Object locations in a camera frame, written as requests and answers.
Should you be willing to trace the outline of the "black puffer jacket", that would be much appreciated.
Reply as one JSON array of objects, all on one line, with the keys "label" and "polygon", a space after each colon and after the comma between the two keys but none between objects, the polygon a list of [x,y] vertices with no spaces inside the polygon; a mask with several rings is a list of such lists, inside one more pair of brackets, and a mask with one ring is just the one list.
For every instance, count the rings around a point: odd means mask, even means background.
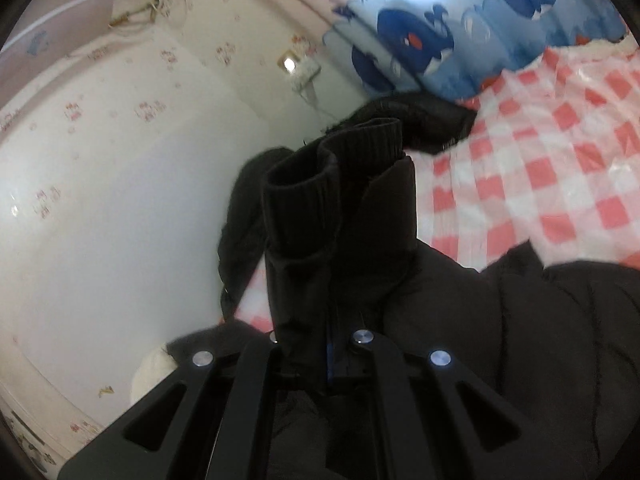
[{"label": "black puffer jacket", "polygon": [[[639,273],[544,264],[532,244],[484,270],[416,235],[416,172],[396,122],[330,134],[268,170],[266,263],[279,348],[264,479],[346,479],[326,464],[326,345],[356,330],[450,353],[559,450],[559,479],[639,474]],[[200,333],[224,356],[260,335]]]}]

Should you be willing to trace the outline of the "cream quilted jacket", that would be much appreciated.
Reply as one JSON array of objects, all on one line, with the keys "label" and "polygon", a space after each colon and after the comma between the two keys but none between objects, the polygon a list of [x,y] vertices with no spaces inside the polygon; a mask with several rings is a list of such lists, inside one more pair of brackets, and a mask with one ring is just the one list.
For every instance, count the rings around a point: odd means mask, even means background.
[{"label": "cream quilted jacket", "polygon": [[134,405],[177,369],[164,344],[143,358],[131,381],[129,404]]}]

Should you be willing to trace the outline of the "red white checkered bed cover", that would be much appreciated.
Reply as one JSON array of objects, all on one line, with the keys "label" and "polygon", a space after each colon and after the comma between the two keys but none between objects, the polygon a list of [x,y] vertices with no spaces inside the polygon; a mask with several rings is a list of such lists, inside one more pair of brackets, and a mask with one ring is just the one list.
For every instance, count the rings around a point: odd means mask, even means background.
[{"label": "red white checkered bed cover", "polygon": [[531,242],[548,264],[639,263],[639,48],[553,48],[470,101],[471,134],[414,153],[418,237],[483,269]]}]

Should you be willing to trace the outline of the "blue whale curtain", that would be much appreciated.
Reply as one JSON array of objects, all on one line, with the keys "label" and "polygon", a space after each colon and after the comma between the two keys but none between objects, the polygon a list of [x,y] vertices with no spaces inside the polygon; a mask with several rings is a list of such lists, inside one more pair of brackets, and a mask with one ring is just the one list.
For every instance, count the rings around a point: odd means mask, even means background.
[{"label": "blue whale curtain", "polygon": [[548,47],[626,34],[611,0],[346,0],[323,43],[375,96],[476,96]]}]

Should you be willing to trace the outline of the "black coat by wall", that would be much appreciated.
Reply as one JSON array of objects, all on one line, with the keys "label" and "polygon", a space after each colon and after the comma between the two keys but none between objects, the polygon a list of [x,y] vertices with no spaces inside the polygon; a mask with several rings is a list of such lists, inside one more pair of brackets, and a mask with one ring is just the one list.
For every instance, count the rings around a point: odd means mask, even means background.
[{"label": "black coat by wall", "polygon": [[[364,104],[324,133],[329,136],[375,119],[396,119],[406,150],[438,155],[469,136],[475,118],[474,110],[431,93],[395,93]],[[262,179],[292,153],[284,146],[265,150],[245,162],[234,182],[217,248],[220,306],[226,321],[234,317],[264,253],[267,231],[262,214]]]}]

